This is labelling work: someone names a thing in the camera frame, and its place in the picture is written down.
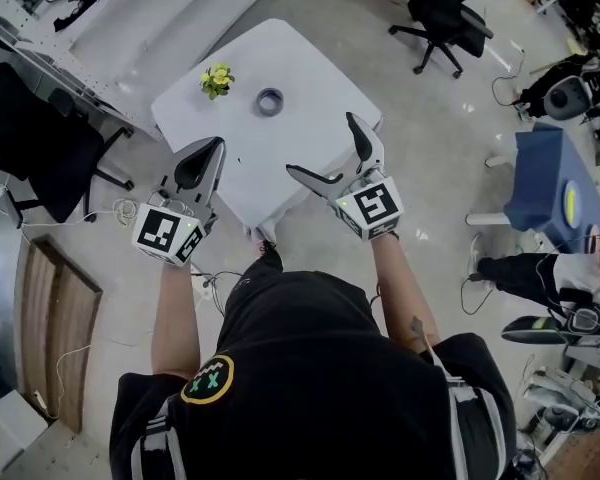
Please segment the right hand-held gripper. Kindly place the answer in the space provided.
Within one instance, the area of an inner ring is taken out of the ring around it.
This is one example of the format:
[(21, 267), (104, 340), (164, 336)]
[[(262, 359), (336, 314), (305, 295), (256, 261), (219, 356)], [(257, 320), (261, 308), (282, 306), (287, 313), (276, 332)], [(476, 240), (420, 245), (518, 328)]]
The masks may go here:
[(384, 146), (375, 131), (358, 115), (346, 120), (360, 160), (357, 177), (340, 173), (327, 179), (299, 165), (287, 173), (317, 196), (333, 202), (336, 216), (361, 240), (371, 241), (394, 231), (404, 206), (394, 179), (385, 173)]

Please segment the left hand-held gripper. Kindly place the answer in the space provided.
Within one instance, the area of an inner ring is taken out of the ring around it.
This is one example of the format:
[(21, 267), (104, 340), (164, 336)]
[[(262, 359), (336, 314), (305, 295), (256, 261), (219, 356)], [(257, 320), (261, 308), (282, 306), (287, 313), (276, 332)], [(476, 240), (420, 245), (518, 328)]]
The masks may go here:
[(141, 203), (132, 234), (133, 245), (144, 254), (182, 267), (209, 234), (217, 220), (212, 206), (226, 157), (226, 143), (218, 136), (198, 140), (177, 152), (166, 187), (156, 186)]

